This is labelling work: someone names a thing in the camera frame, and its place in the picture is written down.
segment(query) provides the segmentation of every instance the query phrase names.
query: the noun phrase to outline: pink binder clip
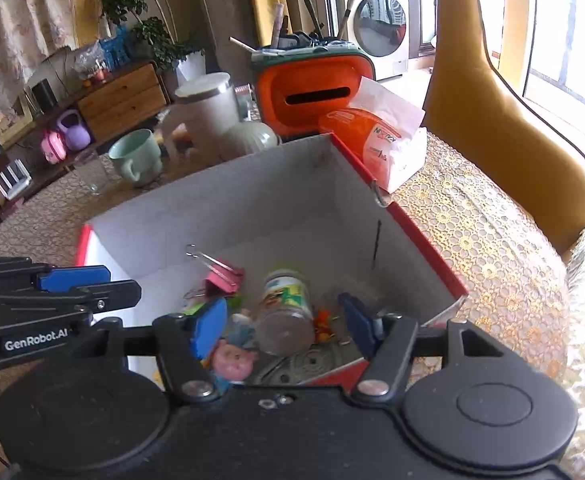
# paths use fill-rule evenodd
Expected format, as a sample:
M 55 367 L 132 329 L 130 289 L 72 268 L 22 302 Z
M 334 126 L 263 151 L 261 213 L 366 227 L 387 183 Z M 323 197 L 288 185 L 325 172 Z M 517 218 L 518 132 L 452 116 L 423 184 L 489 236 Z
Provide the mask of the pink binder clip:
M 186 247 L 186 256 L 197 258 L 202 264 L 210 269 L 204 282 L 207 294 L 213 295 L 217 289 L 223 290 L 226 294 L 234 294 L 239 290 L 241 280 L 244 278 L 243 269 L 235 269 L 228 262 L 215 260 L 215 258 L 202 253 L 190 244 Z

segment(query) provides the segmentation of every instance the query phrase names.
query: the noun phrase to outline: green mug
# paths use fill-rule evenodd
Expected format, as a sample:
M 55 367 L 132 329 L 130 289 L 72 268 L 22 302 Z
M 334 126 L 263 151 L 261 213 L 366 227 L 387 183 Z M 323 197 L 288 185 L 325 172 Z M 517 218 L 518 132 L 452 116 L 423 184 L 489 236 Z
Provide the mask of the green mug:
M 145 186 L 161 174 L 161 150 L 148 129 L 135 130 L 119 139 L 108 156 L 117 173 L 134 186 Z

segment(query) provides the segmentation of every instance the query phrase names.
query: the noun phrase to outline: purple kettlebell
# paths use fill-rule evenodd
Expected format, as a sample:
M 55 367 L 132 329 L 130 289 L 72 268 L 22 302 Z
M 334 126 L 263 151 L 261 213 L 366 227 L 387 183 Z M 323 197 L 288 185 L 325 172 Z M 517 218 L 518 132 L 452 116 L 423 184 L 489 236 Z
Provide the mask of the purple kettlebell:
M 70 115 L 77 116 L 77 124 L 66 127 L 63 125 L 63 121 Z M 80 150 L 83 150 L 92 140 L 90 139 L 90 133 L 81 123 L 81 116 L 77 110 L 66 110 L 61 114 L 60 118 L 57 119 L 57 126 L 65 137 L 66 147 L 71 150 L 71 152 L 80 152 Z

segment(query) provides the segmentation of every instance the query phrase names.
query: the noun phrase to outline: blue gripper pad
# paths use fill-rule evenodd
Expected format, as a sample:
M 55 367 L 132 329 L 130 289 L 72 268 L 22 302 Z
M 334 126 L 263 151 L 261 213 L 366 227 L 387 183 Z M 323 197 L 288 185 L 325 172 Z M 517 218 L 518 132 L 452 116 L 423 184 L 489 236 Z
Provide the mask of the blue gripper pad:
M 198 359 L 205 359 L 214 349 L 226 327 L 228 320 L 226 299 L 211 300 L 192 317 L 194 317 L 194 328 L 190 338 L 190 348 L 192 354 Z
M 364 314 L 364 304 L 347 292 L 341 293 L 337 301 L 344 308 L 346 327 L 357 349 L 365 359 L 370 360 L 380 347 L 381 341 L 375 336 L 373 320 Z
M 37 287 L 47 292 L 68 292 L 73 286 L 98 285 L 110 282 L 110 270 L 103 265 L 59 267 L 39 276 Z

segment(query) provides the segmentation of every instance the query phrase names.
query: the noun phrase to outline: washing machine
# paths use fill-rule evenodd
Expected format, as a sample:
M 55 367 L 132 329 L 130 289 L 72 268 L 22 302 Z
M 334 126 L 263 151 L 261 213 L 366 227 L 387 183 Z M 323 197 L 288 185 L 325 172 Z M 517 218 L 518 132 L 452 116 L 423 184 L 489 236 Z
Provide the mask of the washing machine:
M 348 0 L 336 0 L 338 22 Z M 409 0 L 355 0 L 345 39 L 375 65 L 377 80 L 401 75 L 409 65 Z

